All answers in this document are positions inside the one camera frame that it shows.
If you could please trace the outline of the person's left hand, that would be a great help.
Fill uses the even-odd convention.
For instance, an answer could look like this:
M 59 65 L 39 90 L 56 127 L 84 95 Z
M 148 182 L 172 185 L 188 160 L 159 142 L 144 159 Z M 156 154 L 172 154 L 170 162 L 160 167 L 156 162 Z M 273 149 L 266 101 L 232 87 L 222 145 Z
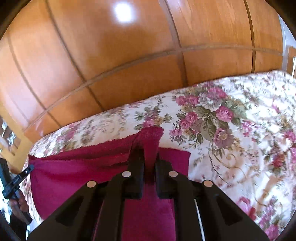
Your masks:
M 22 216 L 20 215 L 20 212 L 18 212 L 17 210 L 18 208 L 20 209 L 21 212 L 29 212 L 29 206 L 21 190 L 18 191 L 18 199 L 9 200 L 9 206 L 11 207 L 13 214 L 18 219 L 22 218 Z

